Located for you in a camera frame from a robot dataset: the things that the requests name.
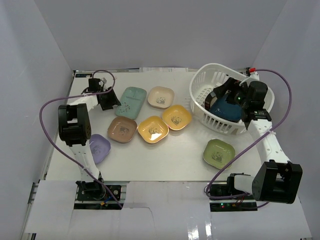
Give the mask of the cream square panda dish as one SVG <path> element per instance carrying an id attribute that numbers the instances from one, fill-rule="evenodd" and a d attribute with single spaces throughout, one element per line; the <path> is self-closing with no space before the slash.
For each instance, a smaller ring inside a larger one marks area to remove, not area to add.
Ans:
<path id="1" fill-rule="evenodd" d="M 171 88 L 156 86 L 150 90 L 147 101 L 152 107 L 167 109 L 172 105 L 174 97 L 175 92 Z"/>

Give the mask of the round black striped plate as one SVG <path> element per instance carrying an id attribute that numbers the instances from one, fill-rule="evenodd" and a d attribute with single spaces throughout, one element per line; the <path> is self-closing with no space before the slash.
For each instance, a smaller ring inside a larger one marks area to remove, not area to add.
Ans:
<path id="1" fill-rule="evenodd" d="M 213 104 L 216 102 L 217 96 L 214 91 L 211 91 L 204 100 L 204 108 L 209 111 Z"/>

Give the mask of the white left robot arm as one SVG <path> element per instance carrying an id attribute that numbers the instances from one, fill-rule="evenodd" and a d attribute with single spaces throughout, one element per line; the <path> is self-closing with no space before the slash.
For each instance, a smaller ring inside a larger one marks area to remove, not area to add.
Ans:
<path id="1" fill-rule="evenodd" d="M 59 137 L 71 149 L 78 164 L 81 176 L 78 184 L 96 200 L 105 196 L 106 187 L 99 183 L 102 175 L 90 149 L 92 128 L 89 112 L 98 106 L 106 111 L 121 104 L 113 87 L 106 87 L 106 83 L 105 78 L 89 78 L 88 87 L 80 98 L 58 107 Z"/>

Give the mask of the green square panda dish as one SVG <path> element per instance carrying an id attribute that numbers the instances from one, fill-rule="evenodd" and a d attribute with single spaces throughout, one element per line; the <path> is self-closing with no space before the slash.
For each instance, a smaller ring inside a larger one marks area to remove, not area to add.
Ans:
<path id="1" fill-rule="evenodd" d="M 221 170 L 236 156 L 234 147 L 220 139 L 208 141 L 202 158 L 210 166 Z"/>

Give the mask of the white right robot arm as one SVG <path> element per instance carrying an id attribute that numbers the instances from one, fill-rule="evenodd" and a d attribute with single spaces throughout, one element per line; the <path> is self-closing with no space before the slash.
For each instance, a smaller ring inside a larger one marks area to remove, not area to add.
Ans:
<path id="1" fill-rule="evenodd" d="M 226 195 L 236 200 L 245 193 L 256 201 L 292 204 L 303 170 L 290 161 L 277 140 L 271 116 L 264 108 L 268 86 L 261 81 L 243 83 L 230 77 L 213 92 L 217 99 L 226 97 L 228 103 L 241 107 L 242 121 L 255 140 L 261 160 L 255 176 L 232 173 L 227 179 Z"/>

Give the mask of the dark blue leaf plate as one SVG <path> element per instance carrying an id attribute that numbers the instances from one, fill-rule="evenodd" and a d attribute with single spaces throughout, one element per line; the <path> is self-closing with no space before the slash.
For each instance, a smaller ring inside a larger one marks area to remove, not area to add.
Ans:
<path id="1" fill-rule="evenodd" d="M 242 118 L 242 108 L 239 105 L 227 102 L 228 95 L 217 99 L 209 109 L 209 112 L 221 119 L 238 123 Z"/>

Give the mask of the yellow square dish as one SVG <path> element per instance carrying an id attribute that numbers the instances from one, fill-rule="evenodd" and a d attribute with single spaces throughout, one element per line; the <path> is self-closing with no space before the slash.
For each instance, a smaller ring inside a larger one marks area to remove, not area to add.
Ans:
<path id="1" fill-rule="evenodd" d="M 191 113 L 179 104 L 172 105 L 167 108 L 162 113 L 161 118 L 173 131 L 182 130 L 192 121 Z"/>
<path id="2" fill-rule="evenodd" d="M 137 131 L 148 144 L 155 144 L 168 135 L 169 127 L 159 116 L 154 115 L 142 121 Z"/>

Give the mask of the teal rectangular divided plate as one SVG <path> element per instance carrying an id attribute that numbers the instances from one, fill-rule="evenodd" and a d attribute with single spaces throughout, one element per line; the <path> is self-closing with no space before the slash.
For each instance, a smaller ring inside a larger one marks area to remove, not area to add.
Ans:
<path id="1" fill-rule="evenodd" d="M 127 87 L 120 98 L 120 106 L 116 108 L 115 115 L 135 120 L 144 104 L 147 91 L 139 87 Z"/>

